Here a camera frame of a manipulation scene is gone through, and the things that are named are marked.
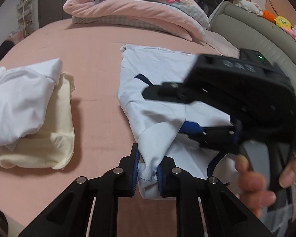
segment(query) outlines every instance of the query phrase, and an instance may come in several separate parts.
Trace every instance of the fingernail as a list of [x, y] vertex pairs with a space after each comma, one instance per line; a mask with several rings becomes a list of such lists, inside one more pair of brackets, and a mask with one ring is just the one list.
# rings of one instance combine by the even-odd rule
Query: fingernail
[[267, 192], [265, 193], [260, 200], [261, 207], [268, 207], [276, 201], [275, 193]]
[[238, 172], [245, 171], [245, 165], [246, 165], [247, 159], [243, 155], [239, 155], [236, 163], [236, 170]]
[[283, 188], [289, 187], [295, 181], [295, 172], [291, 169], [288, 169], [283, 172], [280, 177], [279, 183]]

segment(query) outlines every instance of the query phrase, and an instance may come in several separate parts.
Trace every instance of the navy blue trim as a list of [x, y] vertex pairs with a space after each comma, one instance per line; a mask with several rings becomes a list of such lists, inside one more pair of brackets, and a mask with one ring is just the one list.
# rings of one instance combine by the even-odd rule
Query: navy blue trim
[[153, 86], [153, 84], [150, 82], [150, 80], [148, 78], [146, 78], [143, 74], [138, 74], [137, 76], [135, 76], [135, 78], [143, 81], [144, 83], [146, 83], [149, 86]]
[[179, 133], [187, 134], [187, 135], [194, 135], [198, 133], [202, 133], [203, 128], [200, 127], [199, 124], [196, 122], [185, 121], [179, 130]]
[[139, 154], [139, 150], [137, 148], [134, 167], [133, 167], [133, 173], [132, 173], [132, 191], [133, 191], [133, 195], [135, 195], [135, 191], [136, 191], [136, 187], [137, 187], [139, 157], [140, 157], [140, 154]]
[[161, 165], [159, 165], [157, 167], [156, 176], [157, 176], [158, 190], [159, 190], [160, 195], [162, 196], [163, 195], [163, 179], [162, 179]]
[[215, 158], [209, 163], [207, 167], [207, 178], [213, 176], [217, 164], [228, 154], [228, 152], [220, 151]]

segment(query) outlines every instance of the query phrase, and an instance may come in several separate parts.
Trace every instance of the pink blanket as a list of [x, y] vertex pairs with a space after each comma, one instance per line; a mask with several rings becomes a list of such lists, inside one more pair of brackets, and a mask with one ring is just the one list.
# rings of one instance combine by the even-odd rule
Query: pink blanket
[[85, 21], [89, 23], [90, 19], [97, 22], [116, 16], [116, 24], [130, 25], [131, 21], [136, 26], [144, 22], [188, 41], [195, 38], [204, 42], [203, 27], [209, 27], [206, 14], [193, 0], [68, 0], [63, 9], [74, 16], [73, 21], [78, 17], [89, 19]]

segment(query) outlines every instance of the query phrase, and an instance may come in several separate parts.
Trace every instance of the human hand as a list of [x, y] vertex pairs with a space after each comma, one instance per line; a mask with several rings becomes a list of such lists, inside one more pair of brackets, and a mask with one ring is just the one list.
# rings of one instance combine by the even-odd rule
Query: human hand
[[[266, 179], [259, 173], [248, 171], [248, 160], [239, 155], [236, 162], [236, 170], [240, 173], [239, 188], [243, 191], [240, 200], [257, 216], [261, 216], [261, 209], [269, 207], [276, 201], [276, 196], [272, 191], [265, 191]], [[287, 188], [296, 182], [296, 157], [290, 162], [282, 172], [279, 183], [283, 188]], [[296, 193], [294, 197], [294, 215], [296, 219]]]

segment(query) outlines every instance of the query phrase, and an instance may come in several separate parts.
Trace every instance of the shelf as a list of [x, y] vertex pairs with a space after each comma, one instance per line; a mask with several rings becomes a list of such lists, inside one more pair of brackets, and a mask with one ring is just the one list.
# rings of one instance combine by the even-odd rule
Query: shelf
[[30, 24], [27, 24], [27, 25], [25, 26], [25, 28], [27, 28], [27, 27], [30, 26], [30, 25], [33, 25], [33, 22], [30, 23]]
[[22, 9], [22, 8], [23, 8], [23, 5], [26, 6], [28, 3], [32, 3], [32, 1], [30, 1], [30, 0], [23, 1], [21, 4], [19, 4], [19, 5], [17, 6], [16, 9], [17, 9], [17, 10]]
[[18, 16], [18, 20], [23, 19], [23, 17], [26, 17], [27, 15], [32, 14], [31, 9], [26, 10], [24, 13]]

